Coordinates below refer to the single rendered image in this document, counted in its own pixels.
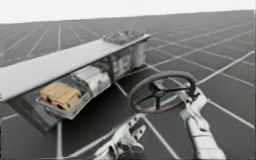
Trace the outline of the dark steering wheel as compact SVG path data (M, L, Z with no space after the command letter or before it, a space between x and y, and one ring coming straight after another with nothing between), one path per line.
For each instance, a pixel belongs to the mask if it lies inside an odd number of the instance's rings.
M175 78L182 78L185 79L188 83L188 87L183 88L173 88L173 89L166 89L165 87L159 86L157 84L157 81L175 77ZM148 87L151 94L136 101L135 95L139 90L141 90L144 87ZM166 106L164 108L161 108L161 98L164 97L167 93L170 92L178 92L178 91L184 91L188 94L189 97L192 99L196 98L196 82L195 78L192 74L184 71L163 71L159 72L155 75L152 75L150 77L147 77L146 79L139 82L130 92L129 94L129 100L128 104L129 106L135 110L138 113L144 113L144 114L157 114L161 112L166 112L169 110L172 110L176 107L180 107L184 105L184 102L179 101L178 103L172 104L170 106ZM155 109L154 110L147 110L147 109L141 109L139 107L139 104L147 101L148 99L154 98L155 99Z

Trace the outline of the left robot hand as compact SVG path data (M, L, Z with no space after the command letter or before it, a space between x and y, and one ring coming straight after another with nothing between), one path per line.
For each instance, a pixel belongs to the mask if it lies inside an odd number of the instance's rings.
M147 127L142 123L142 117L135 115L125 124L125 141L128 143L138 142L145 134Z

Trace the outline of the grey cart with brown box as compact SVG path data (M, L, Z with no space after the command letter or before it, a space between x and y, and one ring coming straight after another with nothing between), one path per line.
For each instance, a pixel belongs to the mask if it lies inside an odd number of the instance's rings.
M72 120L95 97L145 64L150 36L123 31L0 68L0 103L41 133Z

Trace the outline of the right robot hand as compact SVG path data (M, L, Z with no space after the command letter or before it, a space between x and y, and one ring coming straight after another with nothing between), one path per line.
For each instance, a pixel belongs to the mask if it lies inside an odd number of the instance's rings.
M206 105L208 99L199 87L196 88L194 96L190 96L186 91L179 91L178 97L184 104L180 109L180 116L183 120L189 118L200 120L202 118L200 111Z

